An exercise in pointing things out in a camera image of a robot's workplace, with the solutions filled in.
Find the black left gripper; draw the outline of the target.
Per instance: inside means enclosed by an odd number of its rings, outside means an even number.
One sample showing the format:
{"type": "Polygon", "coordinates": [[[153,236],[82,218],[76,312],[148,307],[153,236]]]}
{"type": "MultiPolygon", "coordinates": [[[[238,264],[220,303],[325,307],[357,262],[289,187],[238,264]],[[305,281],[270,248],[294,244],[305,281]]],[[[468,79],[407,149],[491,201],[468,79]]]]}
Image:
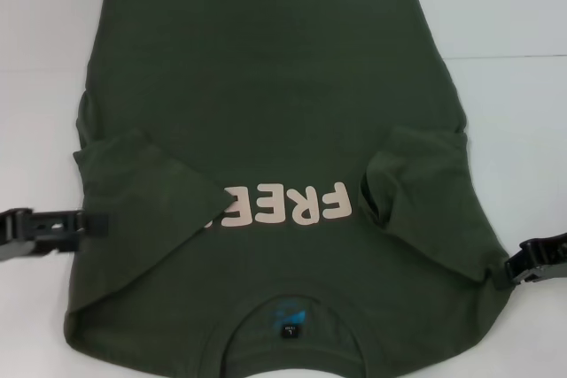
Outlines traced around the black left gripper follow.
{"type": "Polygon", "coordinates": [[[77,252],[80,238],[103,237],[109,233],[109,218],[104,213],[85,211],[34,212],[29,208],[15,208],[0,212],[0,262],[13,258],[77,252]],[[28,232],[37,238],[26,237],[28,232]]]}

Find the dark green t-shirt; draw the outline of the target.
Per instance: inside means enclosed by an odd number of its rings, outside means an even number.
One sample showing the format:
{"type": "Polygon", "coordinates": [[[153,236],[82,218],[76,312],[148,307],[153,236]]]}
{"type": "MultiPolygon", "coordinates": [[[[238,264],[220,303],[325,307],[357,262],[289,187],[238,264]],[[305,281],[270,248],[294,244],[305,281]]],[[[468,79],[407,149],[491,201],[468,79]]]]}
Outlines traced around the dark green t-shirt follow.
{"type": "Polygon", "coordinates": [[[419,0],[104,0],[76,122],[75,350],[169,378],[397,378],[510,290],[419,0]]]}

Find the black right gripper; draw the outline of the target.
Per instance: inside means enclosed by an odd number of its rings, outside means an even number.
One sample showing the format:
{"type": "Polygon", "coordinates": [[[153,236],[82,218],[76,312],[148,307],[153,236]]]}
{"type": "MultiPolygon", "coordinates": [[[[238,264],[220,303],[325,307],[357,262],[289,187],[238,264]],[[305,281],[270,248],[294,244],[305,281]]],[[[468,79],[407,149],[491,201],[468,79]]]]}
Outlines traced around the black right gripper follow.
{"type": "Polygon", "coordinates": [[[505,264],[509,282],[524,283],[567,278],[567,233],[533,238],[520,244],[523,258],[510,258],[505,264]]]}

